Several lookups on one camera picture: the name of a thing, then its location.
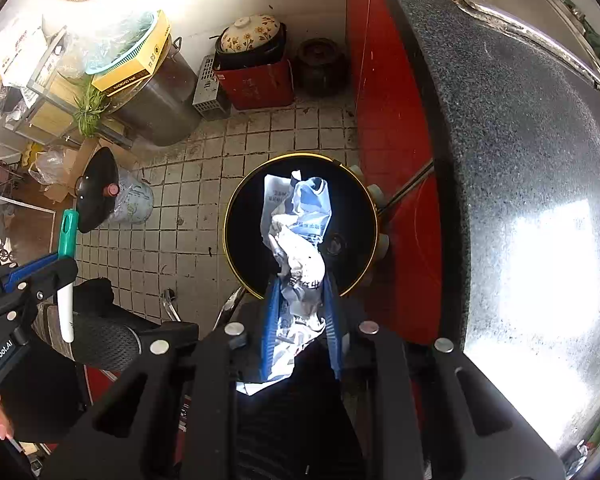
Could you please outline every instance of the stainless steel sink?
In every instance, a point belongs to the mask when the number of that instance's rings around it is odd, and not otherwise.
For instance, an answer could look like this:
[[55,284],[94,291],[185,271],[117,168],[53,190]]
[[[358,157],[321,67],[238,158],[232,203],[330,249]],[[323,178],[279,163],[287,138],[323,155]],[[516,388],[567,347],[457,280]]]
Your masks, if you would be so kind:
[[600,60],[560,0],[462,0],[477,18],[502,22],[509,32],[524,36],[559,56],[600,86]]

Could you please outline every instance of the screw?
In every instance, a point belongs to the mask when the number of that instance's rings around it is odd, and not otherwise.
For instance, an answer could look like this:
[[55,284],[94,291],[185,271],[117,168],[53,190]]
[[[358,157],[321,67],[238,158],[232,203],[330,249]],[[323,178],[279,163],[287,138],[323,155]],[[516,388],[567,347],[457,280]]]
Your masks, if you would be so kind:
[[454,344],[451,339],[447,339],[446,337],[439,337],[436,339],[436,342],[433,343],[434,348],[438,352],[442,352],[448,354],[454,349]]
[[227,335],[240,335],[244,332],[244,325],[242,323],[229,323],[224,327],[224,333]]
[[166,354],[168,349],[169,343],[164,339],[156,339],[153,343],[151,343],[151,346],[149,346],[149,350],[155,355]]
[[378,331],[380,330],[378,323],[376,323],[375,321],[370,321],[370,320],[363,321],[362,323],[360,323],[358,328],[360,329],[360,332],[362,332],[363,334],[367,334],[367,335],[377,334]]

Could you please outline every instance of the red cabinet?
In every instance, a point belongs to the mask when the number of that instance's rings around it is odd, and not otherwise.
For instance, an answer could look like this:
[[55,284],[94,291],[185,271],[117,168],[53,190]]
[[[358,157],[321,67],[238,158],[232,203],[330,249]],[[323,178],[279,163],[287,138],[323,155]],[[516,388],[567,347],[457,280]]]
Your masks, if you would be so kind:
[[[418,86],[384,0],[347,0],[347,38],[362,170],[390,198],[432,158]],[[374,268],[366,309],[407,340],[430,344],[442,273],[434,176],[395,206],[384,229],[391,247]]]
[[389,197],[432,155],[418,87],[384,0],[369,0],[357,115],[363,171]]
[[368,16],[369,0],[347,0],[347,43],[351,60],[351,84],[356,96],[360,86]]

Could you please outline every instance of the green plant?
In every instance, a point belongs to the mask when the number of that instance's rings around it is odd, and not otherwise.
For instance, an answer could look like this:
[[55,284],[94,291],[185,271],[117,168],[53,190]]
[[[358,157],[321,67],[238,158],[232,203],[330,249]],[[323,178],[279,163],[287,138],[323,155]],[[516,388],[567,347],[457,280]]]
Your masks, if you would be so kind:
[[74,120],[78,124],[80,133],[85,137],[93,137],[96,127],[100,122],[100,116],[107,109],[107,96],[91,84],[91,78],[84,83],[84,92],[75,98],[78,111],[74,114]]

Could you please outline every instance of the plastic bag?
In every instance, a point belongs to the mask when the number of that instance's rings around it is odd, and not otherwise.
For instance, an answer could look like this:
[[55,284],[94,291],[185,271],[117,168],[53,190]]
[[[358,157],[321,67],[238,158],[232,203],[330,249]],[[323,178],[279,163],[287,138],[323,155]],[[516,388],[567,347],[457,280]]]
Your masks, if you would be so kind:
[[64,169],[64,151],[54,148],[48,152],[41,152],[36,157],[35,163],[29,168],[29,174],[40,184],[66,184],[69,175]]
[[118,168],[118,186],[120,192],[109,222],[129,222],[137,224],[146,221],[154,210],[154,194],[151,188],[138,182],[124,168]]
[[289,230],[314,246],[322,243],[322,238],[331,220],[331,202],[327,182],[314,176],[301,181],[299,171],[291,178],[266,175],[264,177],[264,204],[260,217],[260,235],[264,244],[271,248],[269,226],[274,209],[286,203]]
[[65,77],[78,78],[87,70],[106,67],[133,47],[149,30],[153,20],[152,12],[138,12],[107,25],[92,36],[70,35],[58,71]]

